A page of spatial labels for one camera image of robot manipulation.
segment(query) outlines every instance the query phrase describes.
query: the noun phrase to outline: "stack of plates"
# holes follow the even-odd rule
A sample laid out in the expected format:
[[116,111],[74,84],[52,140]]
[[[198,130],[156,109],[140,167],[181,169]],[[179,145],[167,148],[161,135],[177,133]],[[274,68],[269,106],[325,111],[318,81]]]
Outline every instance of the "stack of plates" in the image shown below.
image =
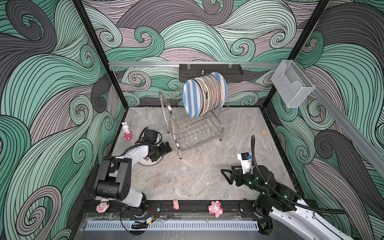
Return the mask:
[[183,89],[183,103],[188,115],[196,118],[221,108],[227,99],[227,83],[220,73],[189,79]]

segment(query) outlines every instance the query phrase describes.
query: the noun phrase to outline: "black frame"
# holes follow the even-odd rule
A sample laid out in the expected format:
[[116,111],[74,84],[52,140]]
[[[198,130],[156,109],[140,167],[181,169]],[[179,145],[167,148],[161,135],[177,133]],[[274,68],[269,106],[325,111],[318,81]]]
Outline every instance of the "black frame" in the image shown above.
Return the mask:
[[[127,111],[129,109],[129,106],[125,100],[125,97],[119,87],[119,83],[118,83],[118,80],[116,79],[116,76],[114,75],[114,73],[110,70],[109,68],[109,65],[108,65],[108,59],[101,47],[101,44],[97,38],[97,35],[96,35],[96,32],[94,31],[94,28],[91,24],[91,21],[88,17],[88,15],[86,14],[86,11],[85,11],[85,8],[81,2],[81,0],[72,0],[75,7],[76,7],[76,10],[84,24],[84,27],[85,29],[87,30],[90,38],[91,38],[91,41],[96,49],[96,52],[97,54],[99,55],[100,59],[101,59],[101,62],[103,63],[103,66],[105,67],[106,71],[107,71],[107,74],[125,108],[125,113],[124,113],[124,116],[123,116],[123,120],[125,119],[125,116],[127,114]],[[318,19],[320,18],[321,14],[323,13],[324,9],[326,8],[327,4],[328,4],[329,0],[320,0],[314,10],[314,12],[312,13],[311,17],[309,18],[308,20],[308,23],[307,25],[305,26],[302,34],[300,35],[297,43],[295,44],[291,54],[289,55],[288,57],[288,60],[294,60],[301,48],[304,46],[306,40],[308,39],[308,37],[310,36],[310,34],[312,33],[315,25],[317,24],[317,21]],[[264,117],[264,120],[268,126],[268,129],[272,135],[272,138],[273,138],[273,141],[275,142],[276,144],[276,147],[279,151],[279,154],[283,160],[283,163],[288,171],[288,174],[293,182],[293,185],[295,187],[295,190],[296,192],[302,197],[302,198],[305,198],[304,194],[303,194],[303,191],[300,187],[300,184],[297,180],[297,177],[296,177],[296,174],[285,154],[285,151],[281,145],[281,143],[279,142],[279,139],[275,133],[275,130],[271,124],[271,121],[269,120],[269,117],[267,115],[267,112],[266,112],[266,108],[268,107],[269,103],[271,102],[271,99],[273,98],[274,94],[276,93],[276,88],[274,86],[272,86],[268,96],[265,98],[262,106],[261,105],[253,105],[253,106],[232,106],[232,107],[259,107],[261,112],[262,112],[262,115]],[[116,135],[114,141],[113,141],[113,144],[111,146],[111,149],[109,151],[109,153],[112,152],[113,150],[113,147],[117,141],[117,137],[118,137],[119,134]],[[180,210],[174,210],[172,208],[173,206],[173,202],[172,200],[148,200],[148,205],[156,205],[156,204],[160,204],[160,214],[163,213],[163,214],[175,214],[175,213],[201,213],[201,212],[204,212],[204,213],[207,213],[207,209],[206,207],[208,205],[210,205],[210,200],[186,200],[186,201],[182,201],[180,200],[179,203],[180,203]],[[244,210],[241,206],[244,206],[244,204],[247,204],[248,202],[245,202],[244,200],[222,200],[220,201],[222,203],[222,208],[224,209],[224,213],[232,213],[232,214],[238,214],[242,217],[248,217],[247,216],[247,210]],[[103,213],[103,214],[100,214],[100,215],[107,215],[107,214],[110,214],[111,212],[120,212],[121,210],[124,210],[125,209],[125,206],[120,203],[120,202],[117,202],[117,201],[110,201],[110,207],[108,208],[108,210]],[[82,205],[82,208],[78,214],[78,217],[76,219],[76,227],[72,230],[72,234],[70,236],[70,239],[73,239],[74,236],[75,236],[75,233],[77,232],[77,229],[81,223],[81,220],[83,218],[83,215],[85,213],[95,213],[95,209],[96,209],[96,206],[99,204],[99,202],[97,201],[94,201],[94,200],[86,200],[84,201],[83,205]],[[267,220],[267,218],[252,218],[253,220]]]

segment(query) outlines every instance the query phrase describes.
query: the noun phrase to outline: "metal dish rack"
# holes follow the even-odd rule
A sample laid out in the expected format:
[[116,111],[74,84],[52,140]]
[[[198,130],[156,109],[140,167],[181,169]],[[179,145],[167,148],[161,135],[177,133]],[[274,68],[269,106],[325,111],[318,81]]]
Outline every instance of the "metal dish rack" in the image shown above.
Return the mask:
[[167,126],[167,132],[172,131],[179,157],[182,159],[182,152],[210,140],[223,137],[224,127],[220,121],[222,112],[229,109],[227,104],[219,109],[204,113],[197,118],[191,118],[184,107],[172,108],[169,100],[182,96],[183,91],[176,91],[164,94],[159,91],[161,106],[163,109],[164,120]]

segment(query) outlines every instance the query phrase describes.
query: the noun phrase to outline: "blue and white striped plate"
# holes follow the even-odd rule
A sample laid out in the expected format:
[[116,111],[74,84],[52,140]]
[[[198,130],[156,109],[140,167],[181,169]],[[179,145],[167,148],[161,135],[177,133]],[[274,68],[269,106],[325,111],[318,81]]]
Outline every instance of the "blue and white striped plate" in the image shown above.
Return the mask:
[[218,82],[220,83],[221,101],[220,101],[218,108],[221,108],[224,105],[225,100],[227,99],[227,82],[225,81],[223,75],[221,75],[220,73],[213,72],[211,74],[213,74],[216,77],[216,79],[218,80]]
[[188,115],[195,118],[203,106],[203,95],[197,82],[193,79],[186,81],[183,88],[183,103]]

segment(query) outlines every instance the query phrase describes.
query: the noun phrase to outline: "pink and white toy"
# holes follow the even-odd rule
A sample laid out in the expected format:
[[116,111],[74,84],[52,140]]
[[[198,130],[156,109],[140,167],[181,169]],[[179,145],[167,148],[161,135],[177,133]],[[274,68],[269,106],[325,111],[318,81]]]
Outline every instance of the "pink and white toy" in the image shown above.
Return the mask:
[[178,200],[173,200],[173,209],[179,210],[179,201]]
[[129,131],[129,126],[127,125],[127,122],[122,122],[122,132],[124,133],[124,140],[129,141],[132,139],[132,132]]
[[221,203],[219,201],[212,201],[212,205],[208,206],[209,213],[215,214],[215,217],[218,218],[220,215],[223,214],[223,209],[221,208]]

